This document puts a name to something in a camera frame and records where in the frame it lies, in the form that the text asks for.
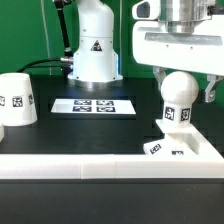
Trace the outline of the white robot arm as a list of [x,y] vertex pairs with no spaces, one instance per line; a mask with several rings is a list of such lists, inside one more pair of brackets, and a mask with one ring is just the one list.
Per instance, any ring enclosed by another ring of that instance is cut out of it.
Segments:
[[[73,56],[75,83],[91,85],[116,78],[113,13],[99,0],[77,0],[79,48]],[[159,82],[168,69],[202,73],[209,84],[204,100],[215,98],[224,79],[224,6],[216,0],[141,0],[132,7],[133,56],[149,65]]]

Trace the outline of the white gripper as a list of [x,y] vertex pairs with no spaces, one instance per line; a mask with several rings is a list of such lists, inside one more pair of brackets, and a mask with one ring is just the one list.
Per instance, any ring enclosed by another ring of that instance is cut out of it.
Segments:
[[132,7],[132,16],[133,56],[154,66],[158,89],[166,68],[206,73],[204,100],[213,102],[224,80],[224,5],[216,0],[142,0]]

